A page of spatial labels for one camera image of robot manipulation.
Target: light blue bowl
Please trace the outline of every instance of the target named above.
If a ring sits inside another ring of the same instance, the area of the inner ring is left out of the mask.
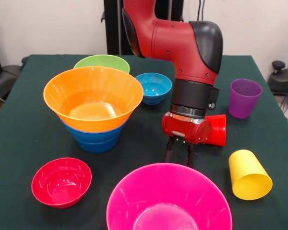
[[[120,132],[126,122],[120,127],[107,132],[89,133],[74,129],[62,121],[67,130],[76,139],[78,145],[83,150],[93,153],[106,152],[113,148],[119,141]]]
[[[143,103],[159,104],[172,88],[171,80],[159,73],[143,73],[136,77],[144,89]]]

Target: table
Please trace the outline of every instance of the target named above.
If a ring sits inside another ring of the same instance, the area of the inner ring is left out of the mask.
[[[32,55],[0,114],[0,229],[105,230],[106,206],[118,181],[132,170],[163,161],[168,137],[161,118],[170,95],[161,104],[141,104],[132,114],[115,148],[102,154],[81,150],[43,101],[46,83],[71,69],[80,55]],[[171,63],[123,56],[131,74],[159,72],[174,78]],[[256,80],[263,94],[248,119],[227,112],[230,83],[236,78]],[[288,124],[250,56],[224,56],[216,80],[220,89],[216,110],[227,114],[227,145],[198,146],[193,166],[224,193],[235,230],[288,230]],[[243,201],[231,191],[228,158],[239,149],[253,151],[273,179],[272,191],[262,199]],[[173,162],[184,163],[187,147],[175,144]],[[68,209],[47,207],[31,193],[36,171],[50,160],[76,157],[92,170],[93,181],[84,198]]]

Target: purple cup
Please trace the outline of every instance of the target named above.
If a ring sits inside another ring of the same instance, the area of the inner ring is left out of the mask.
[[[249,79],[237,79],[230,85],[229,113],[239,119],[251,115],[261,93],[260,84]]]

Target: yellow cup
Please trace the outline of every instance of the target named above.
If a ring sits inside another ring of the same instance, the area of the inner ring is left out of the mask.
[[[254,153],[238,150],[229,157],[229,169],[234,195],[242,200],[256,200],[272,189],[272,179]]]

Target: pink bowl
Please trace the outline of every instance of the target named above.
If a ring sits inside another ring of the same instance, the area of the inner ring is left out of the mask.
[[[33,177],[34,197],[44,205],[66,208],[76,204],[86,193],[92,172],[83,161],[60,158],[48,162]]]
[[[125,176],[107,206],[108,230],[232,230],[228,203],[200,172],[151,164]]]

